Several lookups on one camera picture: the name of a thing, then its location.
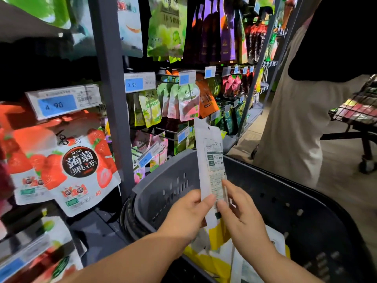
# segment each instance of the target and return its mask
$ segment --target tile floor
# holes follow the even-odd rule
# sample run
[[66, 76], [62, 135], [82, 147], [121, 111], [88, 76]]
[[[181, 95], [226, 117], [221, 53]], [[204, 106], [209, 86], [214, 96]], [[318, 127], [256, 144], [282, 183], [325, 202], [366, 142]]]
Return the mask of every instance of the tile floor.
[[[230, 157], [252, 163], [250, 154], [259, 143], [270, 105], [243, 134], [229, 152]], [[332, 121], [327, 133], [344, 132], [346, 124]], [[363, 155], [360, 139], [327, 140], [321, 142], [323, 163], [317, 190], [336, 200], [356, 222], [377, 266], [377, 171], [365, 175], [358, 171]], [[373, 145], [377, 157], [377, 147]]]

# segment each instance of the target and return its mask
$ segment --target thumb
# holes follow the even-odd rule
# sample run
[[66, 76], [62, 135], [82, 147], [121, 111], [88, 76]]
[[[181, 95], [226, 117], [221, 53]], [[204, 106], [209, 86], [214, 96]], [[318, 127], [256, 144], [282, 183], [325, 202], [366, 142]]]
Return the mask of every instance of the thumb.
[[223, 218], [225, 225], [230, 229], [238, 221], [238, 218], [230, 209], [228, 203], [223, 200], [217, 201], [217, 210], [220, 212], [221, 217]]
[[200, 219], [203, 219], [206, 216], [206, 214], [208, 214], [208, 212], [213, 207], [215, 202], [216, 202], [216, 196], [214, 194], [210, 194], [204, 200], [202, 200], [199, 204], [196, 205], [195, 210], [200, 216]]

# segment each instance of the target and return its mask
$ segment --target beige pants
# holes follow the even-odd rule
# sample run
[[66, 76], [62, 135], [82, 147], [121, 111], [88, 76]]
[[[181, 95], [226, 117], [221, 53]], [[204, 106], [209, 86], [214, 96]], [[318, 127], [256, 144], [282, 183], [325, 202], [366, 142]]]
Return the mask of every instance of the beige pants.
[[315, 187], [322, 165], [320, 138], [330, 122], [328, 111], [359, 91], [368, 76], [362, 75], [345, 83], [291, 79], [288, 67], [305, 32], [301, 27], [292, 39], [253, 165]]

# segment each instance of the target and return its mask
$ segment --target package held in hands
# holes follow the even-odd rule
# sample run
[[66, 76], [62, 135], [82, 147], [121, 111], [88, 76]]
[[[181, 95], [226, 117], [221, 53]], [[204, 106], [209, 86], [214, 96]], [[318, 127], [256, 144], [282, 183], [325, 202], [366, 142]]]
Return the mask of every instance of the package held in hands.
[[[216, 195], [217, 200], [227, 203], [228, 194], [222, 185], [222, 180], [227, 178], [223, 160], [223, 145], [221, 131], [218, 127], [209, 126], [204, 120], [195, 118], [195, 138], [198, 155], [200, 191], [202, 200], [210, 194]], [[216, 204], [205, 216], [211, 250], [217, 250], [230, 238], [225, 228]]]

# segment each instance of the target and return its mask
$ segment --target shopping cart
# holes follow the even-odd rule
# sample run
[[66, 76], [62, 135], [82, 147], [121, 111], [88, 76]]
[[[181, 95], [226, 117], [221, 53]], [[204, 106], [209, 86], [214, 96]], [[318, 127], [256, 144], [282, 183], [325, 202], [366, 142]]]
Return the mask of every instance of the shopping cart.
[[332, 120], [348, 124], [343, 133], [324, 134], [321, 140], [361, 138], [364, 155], [359, 164], [359, 171], [369, 174], [377, 170], [370, 141], [377, 144], [377, 87], [367, 86], [353, 95], [339, 108], [329, 111]]
[[[250, 194], [265, 223], [284, 234], [291, 258], [325, 282], [377, 282], [365, 243], [350, 215], [317, 191], [224, 155], [228, 179]], [[199, 187], [196, 151], [174, 156], [135, 186], [120, 223], [134, 240], [155, 232], [170, 207]], [[166, 282], [216, 282], [187, 257]]]

